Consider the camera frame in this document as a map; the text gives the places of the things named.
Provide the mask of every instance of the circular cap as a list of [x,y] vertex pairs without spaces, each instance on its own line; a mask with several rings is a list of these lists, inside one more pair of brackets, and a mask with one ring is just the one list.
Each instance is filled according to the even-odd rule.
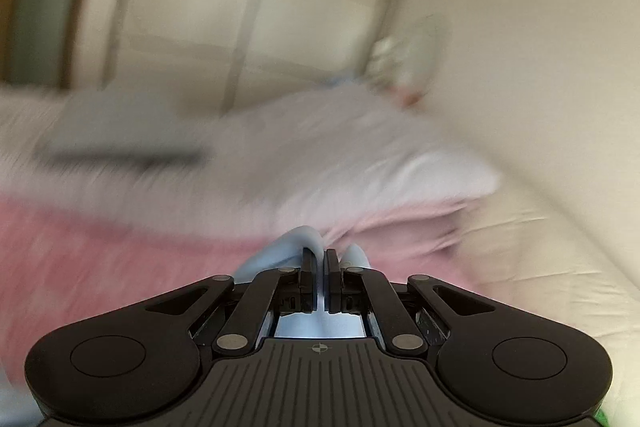
[[248,340],[243,335],[236,335],[235,333],[230,333],[229,335],[222,335],[218,340],[216,340],[216,344],[220,346],[222,349],[242,349],[246,344],[248,344]]
[[145,355],[145,347],[138,341],[105,335],[78,344],[71,352],[71,363],[89,377],[117,377],[137,368]]
[[545,380],[566,366],[566,355],[556,344],[535,337],[519,337],[494,348],[494,362],[512,377]]
[[417,335],[411,335],[407,333],[403,333],[402,335],[396,335],[393,337],[391,343],[396,346],[398,349],[418,349],[422,347],[424,341],[418,337]]

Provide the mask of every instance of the mattress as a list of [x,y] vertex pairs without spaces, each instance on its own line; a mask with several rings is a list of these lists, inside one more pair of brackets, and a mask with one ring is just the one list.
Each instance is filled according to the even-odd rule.
[[586,233],[514,176],[466,213],[456,255],[479,292],[568,324],[611,357],[602,408],[612,427],[640,425],[640,291]]

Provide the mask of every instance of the pink bed sheet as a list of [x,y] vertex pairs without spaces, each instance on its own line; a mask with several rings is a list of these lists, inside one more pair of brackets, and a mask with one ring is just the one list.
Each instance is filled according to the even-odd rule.
[[[28,350],[47,332],[233,273],[272,239],[162,236],[0,197],[0,363],[20,385]],[[392,281],[428,273],[473,289],[447,253],[456,241],[455,220],[441,216],[347,230],[332,246],[358,243]]]

